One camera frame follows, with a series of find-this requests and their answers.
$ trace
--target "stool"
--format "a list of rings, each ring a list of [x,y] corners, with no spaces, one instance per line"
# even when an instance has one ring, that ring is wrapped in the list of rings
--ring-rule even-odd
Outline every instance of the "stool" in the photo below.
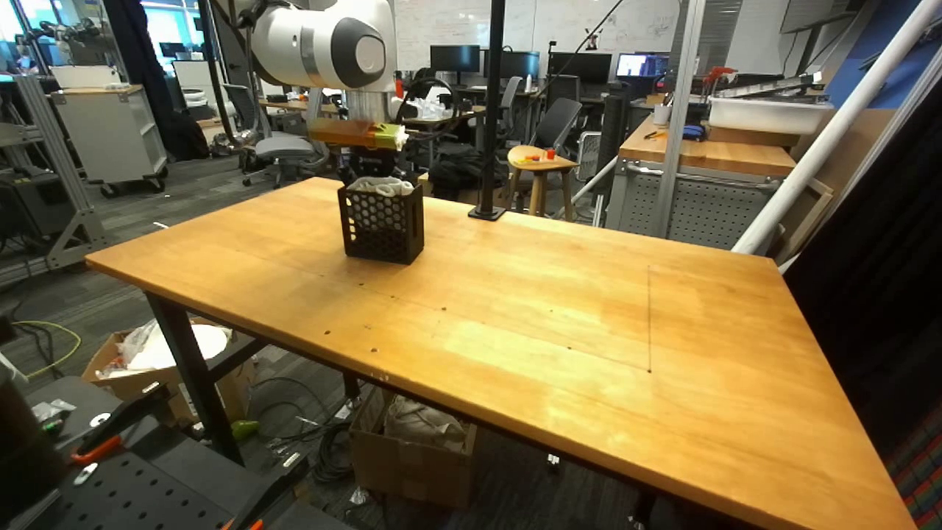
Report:
[[[547,215],[547,173],[559,170],[564,173],[564,204],[565,204],[565,220],[571,220],[571,170],[577,168],[577,162],[565,159],[565,156],[547,156],[547,151],[534,148],[534,145],[518,145],[508,153],[508,165],[509,165],[509,186],[512,193],[518,187],[521,173],[534,173],[534,186],[531,186],[531,215]]]

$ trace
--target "wire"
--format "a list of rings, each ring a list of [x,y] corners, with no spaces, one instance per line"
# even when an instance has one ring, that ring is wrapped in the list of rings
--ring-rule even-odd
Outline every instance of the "wire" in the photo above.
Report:
[[[28,379],[57,371],[59,364],[66,364],[82,348],[82,336],[69,329],[69,327],[62,327],[62,323],[57,323],[57,321],[16,321],[16,323],[57,329],[57,333],[62,333],[62,336],[69,336],[74,340],[59,358],[50,358],[44,367],[29,371]]]

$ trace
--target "cardboard box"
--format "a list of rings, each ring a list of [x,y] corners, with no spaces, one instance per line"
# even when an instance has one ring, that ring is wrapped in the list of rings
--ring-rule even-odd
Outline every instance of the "cardboard box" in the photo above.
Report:
[[[415,504],[468,505],[478,426],[468,424],[459,451],[402,441],[383,433],[390,398],[381,389],[366,390],[353,413],[352,460],[358,486]]]
[[[128,333],[115,333],[106,337],[106,345],[97,348],[97,354],[88,358],[82,379],[110,389],[121,401],[137,401],[152,382],[162,382],[171,389],[171,413],[178,424],[196,424],[197,413],[196,402],[178,373],[178,367],[162,367],[162,371],[146,371],[146,373],[124,373],[124,377],[104,377],[110,367],[118,364],[121,349],[118,345],[124,340]],[[221,393],[221,402],[228,407],[231,418],[244,418],[244,401],[243,389],[247,389],[247,377],[235,367],[228,373],[221,382],[216,382],[216,390]]]

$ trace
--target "plastic crate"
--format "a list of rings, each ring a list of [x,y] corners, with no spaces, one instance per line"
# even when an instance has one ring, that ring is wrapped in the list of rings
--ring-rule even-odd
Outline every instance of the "plastic crate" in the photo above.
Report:
[[[422,192],[383,198],[340,187],[349,255],[412,261],[425,246]]]

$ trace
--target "floor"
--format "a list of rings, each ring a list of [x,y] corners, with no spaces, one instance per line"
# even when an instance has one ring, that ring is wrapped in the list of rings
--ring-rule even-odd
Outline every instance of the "floor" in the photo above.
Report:
[[[110,233],[110,240],[128,240],[165,223],[266,193],[271,186],[243,186],[235,159],[200,159],[171,165],[169,187],[153,193],[149,187],[129,187],[121,198],[100,198],[88,186],[88,198]],[[118,329],[134,329],[152,321],[152,308],[141,292],[85,270],[82,265],[44,273],[0,292],[18,299],[18,321],[32,321],[57,336],[54,354],[59,367],[47,367],[32,337],[22,336],[0,345],[4,357],[18,371],[32,373],[23,382],[41,385],[59,373],[82,373],[88,357]],[[260,433],[244,441],[247,464],[260,473],[271,470],[277,457],[302,451],[315,461],[311,476],[311,501],[325,511],[352,522],[362,530],[459,530],[459,526],[508,526],[508,530],[628,530],[628,514],[636,504],[636,486],[581,461],[564,460],[559,469],[547,469],[546,451],[508,433],[480,426],[480,443],[474,460],[472,505],[434,508],[396,498],[371,498],[362,505],[352,505],[349,498],[358,488],[349,460],[349,435],[331,435],[305,421],[322,426],[341,407],[341,377],[311,358],[266,348],[255,363],[258,379],[244,389],[252,418],[260,421]],[[724,526],[702,508],[677,504],[661,504],[653,526]]]

